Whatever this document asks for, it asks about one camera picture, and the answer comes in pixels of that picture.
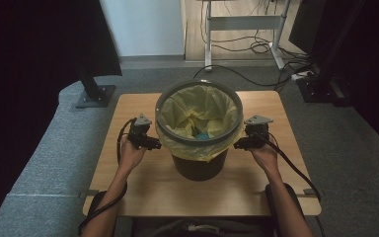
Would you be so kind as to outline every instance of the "trash bag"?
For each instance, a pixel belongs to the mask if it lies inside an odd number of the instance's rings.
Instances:
[[[242,103],[221,84],[180,84],[159,99],[156,131],[173,156],[209,162],[243,135]]]

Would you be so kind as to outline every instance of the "wooden table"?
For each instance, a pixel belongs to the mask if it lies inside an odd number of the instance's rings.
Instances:
[[[148,135],[155,131],[155,105],[161,94],[125,94],[119,97],[113,120],[91,183],[90,190],[106,190],[116,163],[116,139],[123,125],[144,113],[152,119]],[[269,131],[280,148],[297,168],[308,176],[303,158],[285,114],[279,95],[272,91],[238,92],[245,119],[260,115],[274,120]],[[304,195],[310,189],[283,159],[279,169],[300,200],[306,215],[318,215],[321,207],[314,196]],[[270,215],[265,196],[268,184],[264,171],[248,151],[229,148],[223,170],[211,180],[190,181],[175,169],[171,153],[162,147],[147,151],[140,165],[128,178],[128,191],[120,201],[122,216],[257,216]],[[83,212],[88,212],[92,196],[87,196]]]

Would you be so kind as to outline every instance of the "hand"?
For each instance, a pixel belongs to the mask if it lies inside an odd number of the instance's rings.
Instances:
[[[124,135],[121,138],[121,158],[119,159],[118,168],[131,172],[143,159],[146,150],[146,147],[136,149],[127,139],[127,135]]]
[[[275,144],[272,136],[269,138],[269,141]],[[248,150],[251,151],[255,161],[257,161],[258,165],[260,165],[267,174],[279,173],[276,161],[277,152],[268,144],[265,144],[261,148],[250,148]]]

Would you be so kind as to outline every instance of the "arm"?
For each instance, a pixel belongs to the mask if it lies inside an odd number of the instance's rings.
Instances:
[[[131,171],[140,163],[146,148],[135,149],[126,136],[121,138],[121,159],[114,179],[97,209],[117,198],[124,189]],[[119,203],[92,219],[83,229],[82,236],[111,236],[114,233]]]
[[[277,153],[269,145],[250,149],[255,160],[264,169],[274,198],[281,234],[287,236],[313,236],[312,231],[282,182],[276,161]]]

